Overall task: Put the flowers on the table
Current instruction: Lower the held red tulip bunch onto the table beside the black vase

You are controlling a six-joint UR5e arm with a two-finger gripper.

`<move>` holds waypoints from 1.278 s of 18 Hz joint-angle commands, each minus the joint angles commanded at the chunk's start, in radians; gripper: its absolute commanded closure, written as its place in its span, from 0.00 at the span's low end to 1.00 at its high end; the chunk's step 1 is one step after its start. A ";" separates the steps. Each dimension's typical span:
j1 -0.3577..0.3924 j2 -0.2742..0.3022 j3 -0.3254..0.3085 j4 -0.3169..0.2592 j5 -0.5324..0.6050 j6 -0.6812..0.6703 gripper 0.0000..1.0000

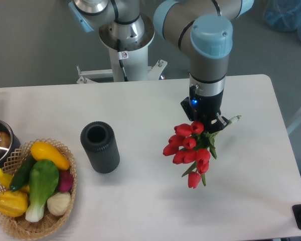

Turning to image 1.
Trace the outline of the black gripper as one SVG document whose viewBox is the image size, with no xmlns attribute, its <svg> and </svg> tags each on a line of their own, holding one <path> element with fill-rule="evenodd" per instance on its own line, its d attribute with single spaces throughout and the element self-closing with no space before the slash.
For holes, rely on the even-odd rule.
<svg viewBox="0 0 301 241">
<path fill-rule="evenodd" d="M 214 96 L 202 96 L 192 86 L 189 96 L 181 101 L 181 107 L 191 122 L 201 122 L 206 132 L 215 133 L 228 126 L 228 119 L 221 115 L 222 97 L 223 90 Z"/>
</svg>

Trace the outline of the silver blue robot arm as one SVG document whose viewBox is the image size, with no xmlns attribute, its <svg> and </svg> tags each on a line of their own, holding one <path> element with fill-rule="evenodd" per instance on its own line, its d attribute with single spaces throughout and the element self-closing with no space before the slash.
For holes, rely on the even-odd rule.
<svg viewBox="0 0 301 241">
<path fill-rule="evenodd" d="M 159 34 L 191 62 L 189 95 L 181 105 L 191 121 L 214 133 L 229 121 L 221 115 L 229 54 L 231 21 L 247 12 L 253 1 L 164 1 L 153 18 L 140 1 L 70 1 L 74 18 L 87 31 L 98 31 L 108 48 L 116 82 L 149 79 L 148 46 Z"/>
</svg>

